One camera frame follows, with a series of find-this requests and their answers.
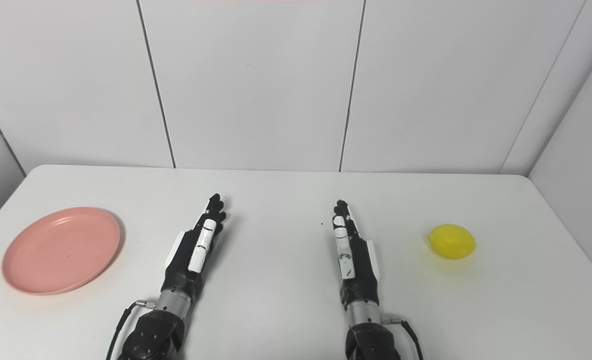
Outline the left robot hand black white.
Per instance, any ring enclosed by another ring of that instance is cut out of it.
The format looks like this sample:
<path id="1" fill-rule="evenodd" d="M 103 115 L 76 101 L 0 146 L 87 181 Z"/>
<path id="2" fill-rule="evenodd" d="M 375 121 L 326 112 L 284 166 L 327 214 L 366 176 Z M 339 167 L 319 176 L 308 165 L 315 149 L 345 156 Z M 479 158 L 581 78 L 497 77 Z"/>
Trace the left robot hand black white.
<path id="1" fill-rule="evenodd" d="M 195 226 L 182 233 L 174 256 L 166 266 L 162 292 L 182 292 L 191 301 L 200 296 L 204 287 L 202 272 L 214 242 L 224 228 L 226 216 L 221 195 L 215 193 L 209 198 Z"/>

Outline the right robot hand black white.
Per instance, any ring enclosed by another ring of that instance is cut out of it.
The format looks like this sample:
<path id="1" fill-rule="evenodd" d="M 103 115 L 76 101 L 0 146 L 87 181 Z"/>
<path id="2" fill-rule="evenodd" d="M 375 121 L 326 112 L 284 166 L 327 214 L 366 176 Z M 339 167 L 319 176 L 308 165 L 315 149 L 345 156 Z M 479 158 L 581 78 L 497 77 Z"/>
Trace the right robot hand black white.
<path id="1" fill-rule="evenodd" d="M 380 305 L 379 271 L 373 242 L 361 237 L 346 201 L 339 199 L 332 218 L 337 261 L 341 272 L 341 303 L 347 308 L 355 301 Z"/>

